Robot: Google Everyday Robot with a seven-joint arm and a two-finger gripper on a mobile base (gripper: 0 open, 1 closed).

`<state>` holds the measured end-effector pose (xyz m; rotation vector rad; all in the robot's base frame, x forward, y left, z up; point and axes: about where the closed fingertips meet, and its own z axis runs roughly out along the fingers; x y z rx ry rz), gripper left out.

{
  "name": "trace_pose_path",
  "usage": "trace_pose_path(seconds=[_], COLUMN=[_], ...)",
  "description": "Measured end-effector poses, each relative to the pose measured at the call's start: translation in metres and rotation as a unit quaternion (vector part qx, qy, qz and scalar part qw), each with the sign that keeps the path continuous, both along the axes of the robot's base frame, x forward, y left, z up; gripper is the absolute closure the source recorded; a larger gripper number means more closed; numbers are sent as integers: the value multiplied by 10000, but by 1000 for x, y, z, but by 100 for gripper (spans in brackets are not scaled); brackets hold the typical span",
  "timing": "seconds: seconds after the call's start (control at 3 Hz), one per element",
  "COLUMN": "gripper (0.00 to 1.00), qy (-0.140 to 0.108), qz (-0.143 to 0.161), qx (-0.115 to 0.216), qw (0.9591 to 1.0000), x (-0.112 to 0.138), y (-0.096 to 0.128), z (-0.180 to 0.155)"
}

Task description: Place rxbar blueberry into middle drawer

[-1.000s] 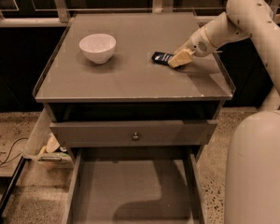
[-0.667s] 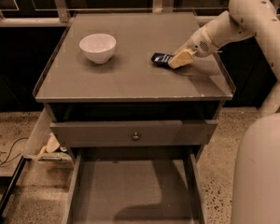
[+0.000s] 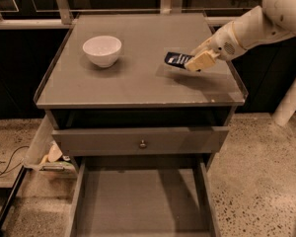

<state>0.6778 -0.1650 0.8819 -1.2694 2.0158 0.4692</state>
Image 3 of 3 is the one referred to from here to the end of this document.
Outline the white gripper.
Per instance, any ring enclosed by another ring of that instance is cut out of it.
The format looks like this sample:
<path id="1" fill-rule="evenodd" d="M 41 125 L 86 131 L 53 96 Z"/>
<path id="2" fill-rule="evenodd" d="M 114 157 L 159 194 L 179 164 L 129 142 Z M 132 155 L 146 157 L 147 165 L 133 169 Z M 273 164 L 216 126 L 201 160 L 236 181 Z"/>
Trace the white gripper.
<path id="1" fill-rule="evenodd" d="M 193 72 L 203 70 L 212 67 L 216 59 L 232 60 L 245 52 L 234 33 L 234 23 L 231 22 L 221 27 L 190 53 L 193 58 L 185 64 L 185 69 Z"/>

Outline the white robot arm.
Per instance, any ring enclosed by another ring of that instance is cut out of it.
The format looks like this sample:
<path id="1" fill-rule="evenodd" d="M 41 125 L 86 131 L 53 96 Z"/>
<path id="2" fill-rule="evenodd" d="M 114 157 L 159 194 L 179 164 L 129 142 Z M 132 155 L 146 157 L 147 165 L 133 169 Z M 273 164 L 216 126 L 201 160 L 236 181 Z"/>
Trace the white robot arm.
<path id="1" fill-rule="evenodd" d="M 241 17 L 221 27 L 191 52 L 185 69 L 198 71 L 217 59 L 232 60 L 260 44 L 296 37 L 296 0 L 261 0 Z"/>

